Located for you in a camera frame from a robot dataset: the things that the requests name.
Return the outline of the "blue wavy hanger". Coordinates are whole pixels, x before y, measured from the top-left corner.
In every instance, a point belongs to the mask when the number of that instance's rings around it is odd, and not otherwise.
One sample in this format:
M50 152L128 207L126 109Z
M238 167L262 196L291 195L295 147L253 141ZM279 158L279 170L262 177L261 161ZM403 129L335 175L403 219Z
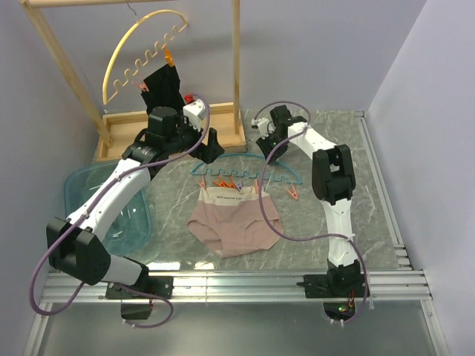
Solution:
M189 173L193 176L258 179L261 177L265 160L263 154L227 153L220 155L213 163L197 163ZM301 175L282 162L274 162L266 168L263 180L295 185L303 184Z

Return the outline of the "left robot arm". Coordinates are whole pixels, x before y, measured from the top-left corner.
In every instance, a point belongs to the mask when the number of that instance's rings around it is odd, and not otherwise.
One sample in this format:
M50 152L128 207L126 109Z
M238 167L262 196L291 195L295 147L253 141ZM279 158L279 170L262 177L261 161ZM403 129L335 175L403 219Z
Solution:
M217 131L209 124L209 108L201 99L181 111L154 108L147 127L125 149L100 188L66 219L48 223L50 266L90 286L120 283L131 297L145 296L150 288L148 267L110 254L102 241L119 213L166 164L185 155L211 163L223 154Z

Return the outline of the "pink and cream underwear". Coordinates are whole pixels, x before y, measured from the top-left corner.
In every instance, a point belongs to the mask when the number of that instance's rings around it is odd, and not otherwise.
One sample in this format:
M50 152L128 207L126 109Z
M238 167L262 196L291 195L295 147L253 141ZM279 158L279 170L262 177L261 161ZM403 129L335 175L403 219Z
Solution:
M284 233L270 195L262 193L269 222L261 213L254 187L201 188L188 221L189 231L220 259L268 250Z

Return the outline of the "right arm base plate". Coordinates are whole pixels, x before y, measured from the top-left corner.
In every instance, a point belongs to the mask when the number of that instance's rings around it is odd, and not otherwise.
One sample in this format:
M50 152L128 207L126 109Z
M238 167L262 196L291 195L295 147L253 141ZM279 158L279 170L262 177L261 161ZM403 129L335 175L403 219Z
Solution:
M362 274L350 282L333 281L327 274L305 274L300 286L307 299L363 297L365 281Z

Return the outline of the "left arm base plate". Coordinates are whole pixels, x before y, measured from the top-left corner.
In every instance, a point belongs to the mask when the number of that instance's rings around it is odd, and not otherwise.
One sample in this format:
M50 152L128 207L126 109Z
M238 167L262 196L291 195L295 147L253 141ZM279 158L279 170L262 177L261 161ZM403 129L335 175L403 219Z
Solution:
M148 277L145 283L137 286L127 286L126 289L118 283L106 289L105 298L108 300L148 299L143 294L170 299L174 288L172 276Z

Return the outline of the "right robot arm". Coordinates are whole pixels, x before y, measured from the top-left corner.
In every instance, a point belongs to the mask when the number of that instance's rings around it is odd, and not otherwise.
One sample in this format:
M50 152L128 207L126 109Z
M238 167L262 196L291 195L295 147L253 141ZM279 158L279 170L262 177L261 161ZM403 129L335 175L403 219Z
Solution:
M286 153L292 143L312 160L312 191L321 202L329 239L328 271L324 288L341 297L363 285L366 277L363 261L353 241L351 203L356 177L350 148L337 145L313 129L302 116L293 116L287 102L273 103L270 117L252 119L259 131L258 147L266 164Z

